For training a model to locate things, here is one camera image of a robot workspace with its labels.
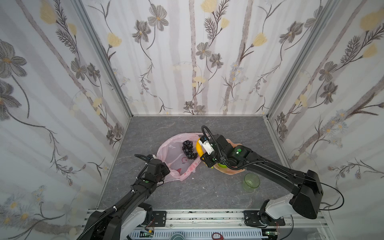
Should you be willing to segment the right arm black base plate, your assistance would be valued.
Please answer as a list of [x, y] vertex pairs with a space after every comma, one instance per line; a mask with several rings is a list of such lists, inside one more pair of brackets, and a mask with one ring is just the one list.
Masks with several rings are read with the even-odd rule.
[[267, 228], [267, 227], [277, 227], [285, 226], [285, 220], [283, 217], [275, 220], [268, 216], [266, 213], [261, 213], [258, 210], [247, 210], [243, 211], [245, 225], [248, 227], [255, 228]]

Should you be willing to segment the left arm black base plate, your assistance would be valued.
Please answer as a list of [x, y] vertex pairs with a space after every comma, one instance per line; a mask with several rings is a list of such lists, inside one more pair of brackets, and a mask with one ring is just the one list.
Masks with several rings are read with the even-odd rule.
[[166, 220], [167, 220], [166, 211], [154, 211], [152, 212], [149, 223], [146, 224], [145, 227], [146, 228], [165, 227]]

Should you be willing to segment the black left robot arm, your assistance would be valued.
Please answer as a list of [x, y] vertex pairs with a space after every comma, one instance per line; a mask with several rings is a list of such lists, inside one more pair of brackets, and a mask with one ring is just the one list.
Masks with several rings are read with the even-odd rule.
[[147, 218], [147, 210], [136, 209], [157, 189], [170, 173], [166, 163], [152, 156], [135, 155], [145, 167], [131, 185], [131, 191], [106, 210], [94, 211], [78, 236], [79, 240], [121, 240]]

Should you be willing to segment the yellow fake banana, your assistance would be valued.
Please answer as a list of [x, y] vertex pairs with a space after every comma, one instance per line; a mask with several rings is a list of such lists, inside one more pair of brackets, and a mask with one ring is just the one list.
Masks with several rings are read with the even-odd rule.
[[202, 146], [201, 139], [198, 139], [198, 141], [197, 141], [197, 143], [196, 143], [196, 150], [197, 150], [197, 153], [198, 153], [198, 155], [199, 155], [199, 157], [200, 157], [200, 160], [201, 160], [202, 162], [204, 162], [204, 164], [205, 164], [206, 166], [208, 166], [207, 163], [206, 163], [205, 161], [203, 161], [203, 156], [204, 156], [204, 154], [206, 153], [206, 151], [205, 151], [205, 149], [204, 149], [203, 146]]

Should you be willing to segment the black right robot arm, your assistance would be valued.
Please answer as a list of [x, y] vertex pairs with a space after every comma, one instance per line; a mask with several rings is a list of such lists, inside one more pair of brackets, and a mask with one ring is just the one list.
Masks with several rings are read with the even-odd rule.
[[243, 145], [234, 147], [224, 136], [214, 135], [207, 126], [202, 126], [202, 133], [199, 146], [203, 148], [203, 154], [200, 159], [209, 168], [221, 164], [232, 171], [247, 170], [289, 191], [288, 195], [279, 199], [263, 202], [257, 213], [255, 226], [268, 226], [281, 217], [293, 214], [314, 220], [318, 212], [322, 211], [324, 183], [314, 171], [293, 170], [270, 161]]

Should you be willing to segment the pink plastic bag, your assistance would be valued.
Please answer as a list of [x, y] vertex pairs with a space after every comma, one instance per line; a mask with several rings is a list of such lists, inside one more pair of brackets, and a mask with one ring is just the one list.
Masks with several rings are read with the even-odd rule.
[[157, 159], [166, 163], [170, 173], [165, 177], [165, 183], [173, 181], [184, 181], [191, 173], [196, 171], [201, 160], [198, 156], [195, 160], [188, 159], [183, 152], [183, 142], [193, 143], [193, 153], [196, 153], [196, 144], [202, 133], [182, 133], [166, 140], [158, 149]]

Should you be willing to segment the dark fake grape bunch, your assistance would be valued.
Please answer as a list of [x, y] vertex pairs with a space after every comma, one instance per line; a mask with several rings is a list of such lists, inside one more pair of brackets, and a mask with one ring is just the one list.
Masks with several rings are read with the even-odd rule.
[[194, 152], [193, 142], [190, 140], [183, 142], [182, 150], [189, 160], [195, 160], [198, 157], [198, 153]]

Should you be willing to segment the peach scalloped plate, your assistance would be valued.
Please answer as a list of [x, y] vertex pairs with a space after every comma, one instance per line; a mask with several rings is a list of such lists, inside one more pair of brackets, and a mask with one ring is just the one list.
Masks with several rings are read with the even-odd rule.
[[[239, 146], [241, 144], [235, 144], [230, 139], [226, 139], [228, 143], [232, 145], [232, 147]], [[214, 165], [213, 168], [220, 171], [221, 173], [227, 174], [227, 175], [235, 175], [244, 172], [245, 170], [231, 170], [229, 168], [220, 168], [218, 167], [218, 164]]]

